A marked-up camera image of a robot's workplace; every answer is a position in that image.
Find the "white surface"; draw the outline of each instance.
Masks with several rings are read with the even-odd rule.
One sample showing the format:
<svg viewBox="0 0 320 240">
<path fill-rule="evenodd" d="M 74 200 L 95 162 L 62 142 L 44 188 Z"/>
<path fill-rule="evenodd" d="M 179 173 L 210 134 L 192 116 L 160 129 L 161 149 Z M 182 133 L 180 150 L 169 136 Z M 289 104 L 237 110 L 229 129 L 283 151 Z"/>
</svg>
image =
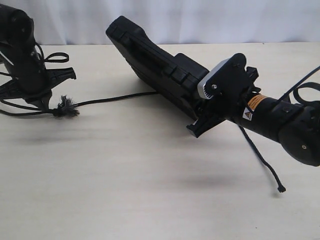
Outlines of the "white surface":
<svg viewBox="0 0 320 240">
<path fill-rule="evenodd" d="M 319 0 L 0 0 L 35 20 L 41 44 L 111 44 L 120 15 L 157 44 L 319 42 Z"/>
<path fill-rule="evenodd" d="M 275 98 L 320 62 L 319 43 L 162 47 L 208 69 L 242 52 Z M 78 78 L 54 89 L 52 107 L 61 94 L 81 102 L 150 90 L 113 46 L 44 51 L 68 52 L 70 63 L 48 67 L 73 66 Z M 320 169 L 279 144 L 250 133 L 287 188 L 281 195 L 229 122 L 196 139 L 191 121 L 158 95 L 79 110 L 73 120 L 0 116 L 0 239 L 320 238 Z"/>
</svg>

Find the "white wall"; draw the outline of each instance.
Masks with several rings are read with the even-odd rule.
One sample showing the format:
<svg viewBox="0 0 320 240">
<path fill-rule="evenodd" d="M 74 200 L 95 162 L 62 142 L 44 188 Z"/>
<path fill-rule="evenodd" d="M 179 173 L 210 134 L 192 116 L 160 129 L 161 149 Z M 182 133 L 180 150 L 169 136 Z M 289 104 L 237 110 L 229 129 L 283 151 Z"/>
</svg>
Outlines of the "white wall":
<svg viewBox="0 0 320 240">
<path fill-rule="evenodd" d="M 320 0 L 0 0 L 35 20 L 41 44 L 110 44 L 124 15 L 157 44 L 320 42 Z"/>
</svg>

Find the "white table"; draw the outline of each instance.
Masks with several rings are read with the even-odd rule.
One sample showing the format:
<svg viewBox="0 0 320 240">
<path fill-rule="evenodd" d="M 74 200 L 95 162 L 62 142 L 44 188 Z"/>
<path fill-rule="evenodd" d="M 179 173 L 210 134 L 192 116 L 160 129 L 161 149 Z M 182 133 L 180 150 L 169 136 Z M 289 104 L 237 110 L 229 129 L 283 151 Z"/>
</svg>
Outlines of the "white table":
<svg viewBox="0 0 320 240">
<path fill-rule="evenodd" d="M 274 98 L 320 63 L 320 43 L 161 47 L 208 69 L 244 53 L 258 68 L 256 85 Z M 44 51 L 68 52 L 69 63 L 47 67 L 72 66 L 77 74 L 54 89 L 51 107 L 63 94 L 82 102 L 151 90 L 112 45 Z M 320 239 L 320 168 L 300 164 L 279 144 L 249 133 L 283 194 L 232 123 L 196 139 L 186 129 L 190 119 L 160 95 L 79 110 L 62 120 L 0 116 L 0 239 Z"/>
</svg>

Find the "warning label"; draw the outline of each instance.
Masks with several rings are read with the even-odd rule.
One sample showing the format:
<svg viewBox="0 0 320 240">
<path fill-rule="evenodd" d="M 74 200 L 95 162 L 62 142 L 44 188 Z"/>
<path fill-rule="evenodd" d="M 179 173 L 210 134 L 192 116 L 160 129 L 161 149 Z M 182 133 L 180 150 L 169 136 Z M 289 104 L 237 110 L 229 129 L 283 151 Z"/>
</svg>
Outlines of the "warning label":
<svg viewBox="0 0 320 240">
<path fill-rule="evenodd" d="M 257 106 L 264 100 L 264 99 L 266 99 L 267 98 L 267 96 L 264 96 L 264 95 L 261 95 L 261 94 L 259 94 L 259 95 L 256 95 L 256 96 L 254 96 L 253 98 L 251 98 L 251 100 L 248 102 L 248 106 L 249 106 L 249 108 L 252 110 L 252 112 L 254 112 L 255 111 L 255 109 L 257 108 Z M 244 119 L 247 119 L 247 120 L 249 120 L 249 121 L 251 121 L 252 120 L 252 113 L 249 111 L 249 109 L 246 107 L 245 109 L 244 109 L 244 111 L 243 111 L 243 115 L 242 115 L 242 117 L 244 118 Z"/>
</svg>

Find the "fuzzy tassel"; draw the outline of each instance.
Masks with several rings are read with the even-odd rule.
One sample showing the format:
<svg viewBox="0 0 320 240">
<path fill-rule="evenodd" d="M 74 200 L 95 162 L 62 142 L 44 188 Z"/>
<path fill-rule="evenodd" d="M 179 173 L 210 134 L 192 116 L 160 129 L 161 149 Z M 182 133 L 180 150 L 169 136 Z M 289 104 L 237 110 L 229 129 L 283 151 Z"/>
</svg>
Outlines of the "fuzzy tassel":
<svg viewBox="0 0 320 240">
<path fill-rule="evenodd" d="M 57 118 L 74 118 L 78 116 L 80 112 L 71 98 L 61 96 L 61 103 L 58 104 L 57 108 L 53 109 L 52 114 Z"/>
</svg>

